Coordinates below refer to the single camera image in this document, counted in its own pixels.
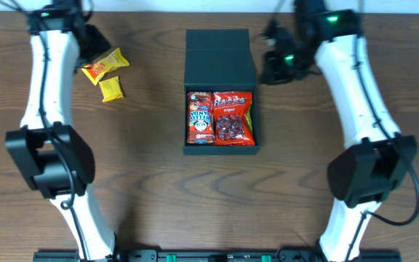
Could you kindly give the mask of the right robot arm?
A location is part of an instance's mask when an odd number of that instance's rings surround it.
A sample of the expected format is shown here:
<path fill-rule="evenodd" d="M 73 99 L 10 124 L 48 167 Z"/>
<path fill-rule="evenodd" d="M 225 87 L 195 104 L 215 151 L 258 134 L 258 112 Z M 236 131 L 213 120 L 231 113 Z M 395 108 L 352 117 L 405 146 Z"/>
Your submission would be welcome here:
<path fill-rule="evenodd" d="M 403 135 L 381 97 L 373 75 L 360 11 L 330 10 L 323 0 L 295 0 L 296 32 L 273 15 L 263 36 L 271 50 L 264 54 L 260 80 L 286 84 L 311 74 L 327 81 L 340 119 L 344 150 L 327 167 L 332 210 L 312 261 L 387 261 L 383 251 L 362 253 L 360 242 L 371 218 L 406 176 L 415 189 L 419 215 L 419 180 L 412 160 L 415 137 Z"/>

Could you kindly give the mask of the yellow snack bag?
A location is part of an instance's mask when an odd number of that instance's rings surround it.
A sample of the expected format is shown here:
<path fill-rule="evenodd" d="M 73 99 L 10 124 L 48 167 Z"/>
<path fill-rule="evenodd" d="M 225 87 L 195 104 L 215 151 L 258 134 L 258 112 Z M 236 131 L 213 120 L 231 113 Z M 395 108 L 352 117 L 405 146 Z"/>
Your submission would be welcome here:
<path fill-rule="evenodd" d="M 245 119 L 246 119 L 246 121 L 247 121 L 247 127 L 249 128 L 250 132 L 251 132 L 251 133 L 253 133 L 253 128 L 252 128 L 252 117 L 251 117 L 251 114 L 250 114 L 250 110 L 251 110 L 251 108 L 249 107 L 249 108 L 247 109 L 246 114 L 245 114 Z"/>

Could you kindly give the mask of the red Hello Panda box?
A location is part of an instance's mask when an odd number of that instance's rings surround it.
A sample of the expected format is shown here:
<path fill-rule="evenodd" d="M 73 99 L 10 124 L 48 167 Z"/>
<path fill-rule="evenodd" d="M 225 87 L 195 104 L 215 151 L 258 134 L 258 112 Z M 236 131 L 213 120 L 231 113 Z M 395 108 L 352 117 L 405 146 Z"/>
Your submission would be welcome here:
<path fill-rule="evenodd" d="M 188 144 L 210 145 L 215 142 L 211 92 L 189 92 L 187 115 Z"/>

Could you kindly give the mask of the red candy bag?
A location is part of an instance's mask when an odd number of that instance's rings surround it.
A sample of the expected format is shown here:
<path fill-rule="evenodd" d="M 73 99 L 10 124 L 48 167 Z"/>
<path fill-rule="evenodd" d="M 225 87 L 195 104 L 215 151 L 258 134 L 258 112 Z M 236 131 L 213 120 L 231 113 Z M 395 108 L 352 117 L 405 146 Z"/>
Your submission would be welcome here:
<path fill-rule="evenodd" d="M 216 146 L 254 146 L 245 114 L 252 105 L 251 92 L 214 92 L 213 118 Z"/>

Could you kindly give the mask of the small yellow snack packet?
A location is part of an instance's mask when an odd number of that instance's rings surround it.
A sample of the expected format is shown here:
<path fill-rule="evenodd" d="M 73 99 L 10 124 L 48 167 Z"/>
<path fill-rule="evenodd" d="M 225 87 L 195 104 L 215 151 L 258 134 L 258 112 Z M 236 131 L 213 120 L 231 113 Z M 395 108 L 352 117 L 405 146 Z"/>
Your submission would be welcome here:
<path fill-rule="evenodd" d="M 119 98 L 124 98 L 125 95 L 121 88 L 119 76 L 99 82 L 100 90 L 103 95 L 103 103 L 111 102 Z"/>

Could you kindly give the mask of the black gift box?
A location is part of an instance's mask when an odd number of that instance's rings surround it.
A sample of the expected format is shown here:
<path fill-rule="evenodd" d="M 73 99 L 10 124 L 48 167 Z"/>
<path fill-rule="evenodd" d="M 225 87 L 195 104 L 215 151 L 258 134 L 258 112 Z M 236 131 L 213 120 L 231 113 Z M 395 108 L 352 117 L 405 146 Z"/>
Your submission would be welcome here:
<path fill-rule="evenodd" d="M 184 111 L 189 92 L 251 92 L 254 146 L 211 146 L 183 143 L 185 155 L 256 155 L 260 150 L 257 72 L 247 29 L 186 31 Z"/>

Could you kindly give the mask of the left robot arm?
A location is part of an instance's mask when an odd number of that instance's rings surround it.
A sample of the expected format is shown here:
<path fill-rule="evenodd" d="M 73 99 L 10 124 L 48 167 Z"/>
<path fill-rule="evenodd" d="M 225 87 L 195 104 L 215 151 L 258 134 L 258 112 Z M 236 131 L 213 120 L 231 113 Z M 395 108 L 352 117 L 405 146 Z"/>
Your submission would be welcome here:
<path fill-rule="evenodd" d="M 81 1 L 53 1 L 34 11 L 15 0 L 7 6 L 27 19 L 32 71 L 25 113 L 19 129 L 6 133 L 6 149 L 28 187 L 56 206 L 71 229 L 78 249 L 63 259 L 123 261 L 93 191 L 92 149 L 71 113 L 75 73 L 111 46 L 89 24 L 92 13 Z"/>

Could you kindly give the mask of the orange yellow candy wrapper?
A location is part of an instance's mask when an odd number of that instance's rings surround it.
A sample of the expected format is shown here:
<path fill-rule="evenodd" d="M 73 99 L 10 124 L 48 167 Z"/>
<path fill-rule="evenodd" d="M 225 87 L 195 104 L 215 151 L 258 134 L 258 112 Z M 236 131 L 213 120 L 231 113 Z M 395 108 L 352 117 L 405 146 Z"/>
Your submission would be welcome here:
<path fill-rule="evenodd" d="M 129 66 L 129 61 L 122 55 L 121 50 L 116 48 L 103 59 L 87 65 L 81 70 L 94 85 L 97 85 L 107 73 L 127 66 Z"/>

